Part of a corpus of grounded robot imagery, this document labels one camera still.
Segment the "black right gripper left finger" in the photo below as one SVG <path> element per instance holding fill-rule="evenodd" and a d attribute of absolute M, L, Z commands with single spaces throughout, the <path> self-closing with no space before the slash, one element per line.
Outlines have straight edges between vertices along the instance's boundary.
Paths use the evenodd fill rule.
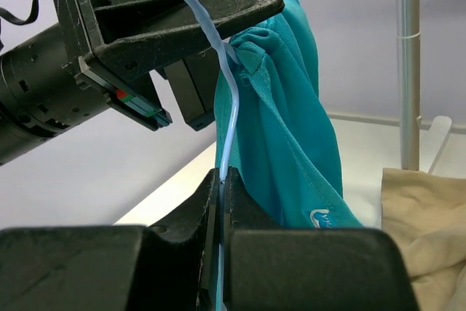
<path fill-rule="evenodd" d="M 213 310 L 218 171 L 152 224 L 1 231 L 3 310 Z"/>

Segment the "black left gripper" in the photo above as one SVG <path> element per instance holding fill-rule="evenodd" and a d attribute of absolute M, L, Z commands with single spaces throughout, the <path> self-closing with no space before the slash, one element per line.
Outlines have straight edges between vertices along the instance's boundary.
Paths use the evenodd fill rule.
<path fill-rule="evenodd" d="M 198 1 L 210 13 L 223 39 L 284 8 L 283 0 Z M 149 73 L 166 66 L 165 78 L 184 122 L 199 131 L 214 121 L 218 57 L 195 54 L 207 49 L 209 43 L 183 0 L 54 3 L 68 59 L 81 89 L 96 89 L 111 108 L 157 130 L 172 119 L 163 109 Z"/>

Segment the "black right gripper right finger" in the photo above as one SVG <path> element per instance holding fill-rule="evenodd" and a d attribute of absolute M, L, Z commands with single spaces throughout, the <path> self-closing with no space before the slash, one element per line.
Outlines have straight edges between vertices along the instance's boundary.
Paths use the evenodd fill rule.
<path fill-rule="evenodd" d="M 378 229 L 288 229 L 225 183 L 224 303 L 228 310 L 417 310 L 395 242 Z"/>

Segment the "light blue wire hanger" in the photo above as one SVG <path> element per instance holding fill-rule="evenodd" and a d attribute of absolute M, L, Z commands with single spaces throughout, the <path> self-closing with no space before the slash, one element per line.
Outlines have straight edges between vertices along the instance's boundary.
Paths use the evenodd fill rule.
<path fill-rule="evenodd" d="M 225 209 L 225 189 L 226 178 L 229 171 L 229 161 L 234 143 L 234 134 L 237 127 L 238 114 L 240 110 L 240 94 L 237 83 L 233 77 L 229 63 L 232 61 L 239 64 L 240 61 L 232 46 L 221 39 L 221 36 L 206 8 L 198 0 L 183 0 L 193 12 L 196 21 L 199 23 L 202 32 L 207 38 L 210 46 L 215 50 L 220 66 L 222 77 L 220 81 L 227 86 L 228 95 L 226 96 L 225 118 L 219 117 L 220 107 L 218 106 L 220 98 L 214 98 L 214 115 L 216 117 L 216 126 L 224 126 L 223 132 L 217 132 L 216 141 L 216 162 L 219 169 L 219 190 L 218 190 L 218 212 L 216 221 L 219 225 L 218 239 L 218 262 L 216 273 L 215 287 L 215 310 L 225 310 L 224 304 L 224 278 L 225 278 L 225 234 L 224 234 L 224 209 Z"/>

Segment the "turquoise blue t shirt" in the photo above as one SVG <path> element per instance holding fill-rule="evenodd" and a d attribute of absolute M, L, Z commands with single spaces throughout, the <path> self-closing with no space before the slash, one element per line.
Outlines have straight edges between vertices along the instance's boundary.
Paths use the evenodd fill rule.
<path fill-rule="evenodd" d="M 288 228 L 358 227 L 343 198 L 333 125 L 319 99 L 315 38 L 300 0 L 230 43 L 240 110 L 229 164 Z"/>

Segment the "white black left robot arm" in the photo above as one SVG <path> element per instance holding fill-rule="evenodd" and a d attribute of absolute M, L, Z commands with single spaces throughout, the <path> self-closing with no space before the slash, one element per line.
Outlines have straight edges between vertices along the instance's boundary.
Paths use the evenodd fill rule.
<path fill-rule="evenodd" d="M 213 121 L 218 58 L 184 0 L 54 3 L 58 22 L 1 56 L 2 164 L 109 108 L 168 126 L 152 71 L 192 129 Z"/>

